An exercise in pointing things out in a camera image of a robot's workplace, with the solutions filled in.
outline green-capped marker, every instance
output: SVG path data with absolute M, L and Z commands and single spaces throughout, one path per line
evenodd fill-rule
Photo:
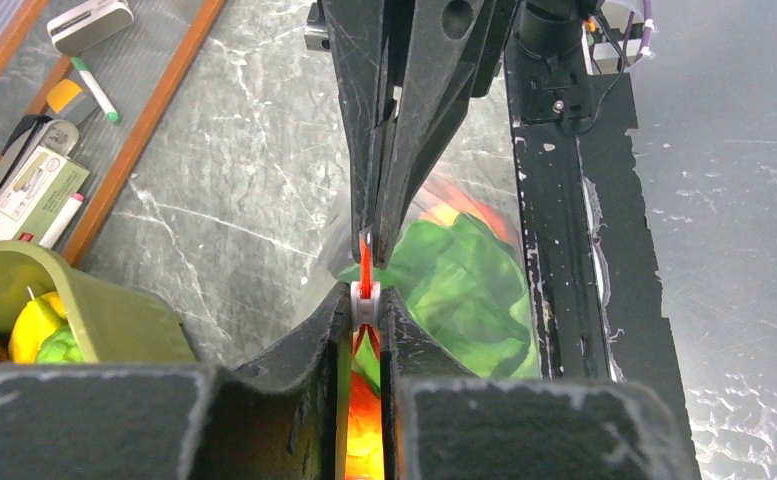
M 102 87 L 99 86 L 99 83 L 91 74 L 88 66 L 85 65 L 85 62 L 83 62 L 79 57 L 72 57 L 70 60 L 73 62 L 73 66 L 76 67 L 79 75 L 81 75 L 82 80 L 88 87 L 88 90 L 91 91 L 91 95 L 93 95 L 96 99 L 97 103 L 99 104 L 99 108 L 105 112 L 105 117 L 108 118 L 109 122 L 117 123 L 120 120 L 120 114 L 117 113 L 117 109 L 114 108 L 114 105 L 111 104 L 108 96 L 106 96 L 105 92 L 102 90 Z

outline yellow bell pepper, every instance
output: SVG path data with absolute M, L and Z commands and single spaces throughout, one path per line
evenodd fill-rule
M 46 294 L 29 301 L 11 330 L 11 341 L 8 343 L 11 360 L 14 363 L 35 363 L 41 343 L 64 326 L 66 315 L 57 294 Z
M 41 295 L 41 298 L 46 300 L 52 311 L 55 312 L 62 320 L 67 321 L 67 310 L 64 308 L 64 304 L 61 302 L 61 297 L 58 296 L 58 292 L 49 292 Z

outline white plastic clip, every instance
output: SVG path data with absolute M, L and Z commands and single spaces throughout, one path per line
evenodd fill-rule
M 370 325 L 377 328 L 376 319 L 379 317 L 379 297 L 381 292 L 382 286 L 379 282 L 373 282 L 370 287 L 370 298 L 362 298 L 361 282 L 354 281 L 350 284 L 354 332 L 359 331 L 362 325 Z

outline cable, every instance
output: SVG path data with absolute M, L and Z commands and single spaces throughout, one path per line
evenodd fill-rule
M 605 35 L 606 38 L 609 39 L 609 41 L 615 47 L 615 51 L 618 53 L 621 63 L 623 65 L 628 66 L 628 63 L 626 61 L 626 56 L 624 55 L 624 52 L 621 49 L 621 46 L 610 35 L 612 33 L 612 28 L 609 26 L 609 20 L 606 19 L 605 15 L 603 15 L 603 12 L 598 12 L 597 15 L 595 15 L 595 18 L 597 18 L 597 23 L 600 25 L 600 29 L 603 31 L 603 35 Z M 624 76 L 624 70 L 625 68 L 618 69 L 618 74 L 615 75 L 615 79 L 612 80 L 612 83 L 609 84 L 608 88 L 606 88 L 606 91 L 604 91 L 603 95 L 600 96 L 600 100 L 597 102 L 597 109 L 594 111 L 594 116 L 591 117 L 591 122 L 583 130 L 576 132 L 577 136 L 585 135 L 594 127 L 594 124 L 597 122 L 597 117 L 600 116 L 600 110 L 603 108 L 603 100 L 605 100 L 606 96 L 609 95 L 609 92 L 611 92 L 612 89 L 615 88 L 615 85 L 617 85 L 618 80 L 620 80 L 621 77 Z
M 635 61 L 632 62 L 633 65 L 638 63 L 642 57 L 653 55 L 653 52 L 650 51 L 650 38 L 653 36 L 653 30 L 655 29 L 653 25 L 653 0 L 643 0 L 642 5 L 644 6 L 644 27 L 641 32 L 641 45 L 638 48 Z
M 594 65 L 595 70 L 597 70 L 597 73 L 603 74 L 603 72 L 600 70 L 600 64 L 597 63 L 597 59 L 594 58 L 594 49 L 597 46 L 595 44 L 596 40 L 594 39 L 594 34 L 591 34 L 590 46 L 588 47 L 588 58 L 591 59 L 591 64 Z
M 627 20 L 627 28 L 624 29 L 624 46 L 621 48 L 621 50 L 624 51 L 624 55 L 626 55 L 627 58 L 629 58 L 629 52 L 627 51 L 627 46 L 629 44 L 629 36 L 632 35 L 632 26 L 634 23 L 635 23 L 635 12 L 629 12 L 629 20 Z

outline white device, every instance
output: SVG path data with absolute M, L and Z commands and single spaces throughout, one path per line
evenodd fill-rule
M 46 29 L 59 52 L 75 57 L 134 20 L 126 0 L 89 0 L 50 20 Z
M 631 2 L 630 0 L 607 0 L 603 4 L 603 14 L 606 16 L 606 20 L 609 21 L 609 25 L 613 29 L 618 29 L 621 32 L 626 30 L 627 23 L 629 22 L 630 9 L 626 5 Z M 643 13 L 640 10 L 635 11 L 634 25 L 643 23 Z M 635 63 L 635 58 L 638 56 L 638 50 L 640 46 L 640 37 L 631 38 L 626 45 L 627 61 L 630 65 Z M 624 42 L 618 42 L 621 50 L 623 50 Z M 594 63 L 592 63 L 592 56 L 588 53 L 588 38 L 586 32 L 583 30 L 582 35 L 582 49 L 585 55 L 585 69 L 591 75 L 598 75 L 600 73 L 614 73 L 618 69 L 618 51 L 609 42 L 598 43 L 594 45 Z

